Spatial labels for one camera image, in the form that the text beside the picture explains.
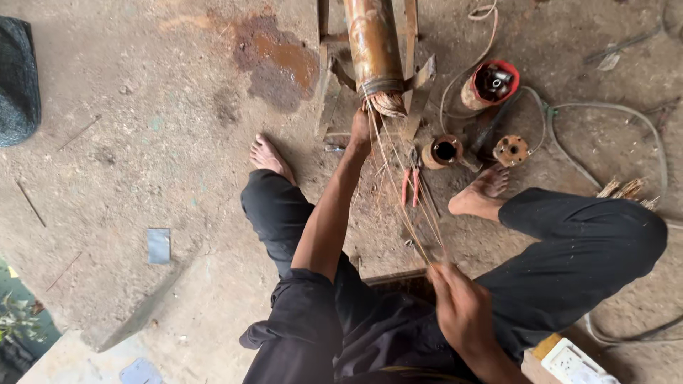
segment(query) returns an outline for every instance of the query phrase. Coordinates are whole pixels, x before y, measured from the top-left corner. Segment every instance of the red-handled pliers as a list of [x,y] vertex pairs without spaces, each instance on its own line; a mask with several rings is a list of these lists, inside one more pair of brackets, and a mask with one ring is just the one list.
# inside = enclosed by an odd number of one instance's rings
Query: red-handled pliers
[[415,146],[410,147],[410,151],[408,151],[408,167],[406,167],[403,174],[403,185],[401,190],[401,203],[403,205],[406,205],[407,201],[410,171],[413,171],[413,207],[416,207],[417,198],[420,193],[420,164]]

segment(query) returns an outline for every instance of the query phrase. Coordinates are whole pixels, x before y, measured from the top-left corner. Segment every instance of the black trousers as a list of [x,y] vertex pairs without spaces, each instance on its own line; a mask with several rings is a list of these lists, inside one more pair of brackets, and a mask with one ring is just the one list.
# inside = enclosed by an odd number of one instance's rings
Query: black trousers
[[[298,187],[267,169],[249,175],[242,208],[280,276],[313,211]],[[494,331],[510,357],[579,320],[626,284],[647,275],[667,244],[667,226],[628,200],[532,188],[500,209],[501,223],[541,241],[475,281],[492,293]],[[342,253],[335,277],[344,335],[378,303]]]

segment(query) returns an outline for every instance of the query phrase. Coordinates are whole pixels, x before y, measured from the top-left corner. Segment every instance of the person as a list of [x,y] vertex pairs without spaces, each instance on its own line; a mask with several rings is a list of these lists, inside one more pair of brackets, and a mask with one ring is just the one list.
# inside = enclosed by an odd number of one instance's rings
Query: person
[[523,352],[575,323],[626,284],[647,275],[667,243],[662,219],[628,200],[530,188],[509,200],[509,172],[495,165],[448,204],[540,239],[471,280],[434,263],[436,307],[407,294],[378,295],[342,246],[351,197],[371,152],[368,114],[358,110],[350,143],[314,206],[263,135],[242,208],[280,281],[268,320],[240,338],[258,348],[244,379],[255,383],[529,383]]

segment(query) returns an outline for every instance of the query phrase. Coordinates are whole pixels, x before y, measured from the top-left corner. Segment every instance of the dusty ground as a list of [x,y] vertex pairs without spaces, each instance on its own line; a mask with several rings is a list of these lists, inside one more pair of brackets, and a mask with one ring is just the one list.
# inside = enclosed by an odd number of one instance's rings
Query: dusty ground
[[[332,3],[333,15],[340,15],[341,6]],[[466,19],[469,10],[483,4],[420,2],[423,40],[416,64],[437,54],[442,76],[434,102],[449,74],[468,65],[488,42],[490,21]],[[683,44],[663,34],[623,50],[612,71],[582,64],[584,56],[608,43],[656,25],[657,1],[514,0],[501,2],[499,9],[492,56],[515,64],[522,82],[552,104],[599,100],[648,109],[680,95]],[[249,144],[257,132],[272,137],[311,201],[339,158],[324,153],[315,137],[318,105],[310,93],[315,71],[308,66],[285,70],[280,73],[295,83],[282,82],[278,66],[259,64],[263,57],[240,56],[249,54],[249,46],[240,47],[240,37],[260,20],[270,23],[262,28],[266,33],[253,36],[264,49],[291,45],[279,52],[282,60],[288,55],[317,60],[313,2],[28,0],[2,3],[0,14],[33,25],[43,104],[40,130],[26,143],[1,151],[2,256],[28,276],[27,285],[60,325],[84,329],[92,344],[104,343],[107,329],[120,327],[145,298],[159,292],[163,298],[153,314],[159,326],[145,329],[141,338],[157,352],[156,363],[167,377],[179,383],[240,382],[253,353],[242,350],[237,338],[249,323],[267,316],[277,278],[240,207],[239,193],[251,170]],[[340,31],[341,17],[336,20],[331,29]],[[667,20],[680,25],[683,10],[672,10]],[[355,101],[344,102],[351,109]],[[520,101],[502,131],[535,143],[540,117],[534,108],[531,99]],[[683,218],[683,150],[676,145],[683,139],[681,111],[666,123],[669,190],[660,207],[678,219]],[[100,114],[101,120],[56,152]],[[425,117],[429,125],[418,134],[419,142],[440,129],[433,104]],[[336,118],[344,121],[344,116]],[[600,182],[614,175],[622,180],[643,176],[645,196],[656,197],[654,144],[643,138],[645,127],[626,125],[626,118],[566,109],[556,129],[559,140]],[[450,122],[447,128],[460,127]],[[360,259],[363,277],[419,267],[414,251],[403,246],[386,186],[378,199],[371,168],[351,210],[345,250]],[[595,192],[547,143],[512,175],[508,195],[531,186]],[[449,257],[468,274],[486,272],[533,240],[481,219],[444,215],[447,200],[471,177],[467,170],[425,172],[425,177],[443,215]],[[15,179],[27,189],[46,228],[27,207]],[[146,228],[171,228],[171,265],[146,264]],[[672,232],[654,271],[601,304],[596,322],[614,335],[629,335],[678,316],[681,246],[683,234]],[[79,252],[79,260],[42,294]],[[182,274],[164,295],[162,288],[176,273]],[[680,334],[676,329],[667,336]],[[625,383],[675,383],[683,381],[682,352],[680,345],[639,346],[605,351],[598,360]]]

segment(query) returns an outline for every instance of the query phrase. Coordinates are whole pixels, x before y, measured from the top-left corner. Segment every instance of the rusty metal cylinder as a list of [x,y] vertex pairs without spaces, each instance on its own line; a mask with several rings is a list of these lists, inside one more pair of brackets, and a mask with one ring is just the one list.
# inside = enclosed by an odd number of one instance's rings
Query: rusty metal cylinder
[[356,89],[402,94],[403,71],[391,0],[344,0]]

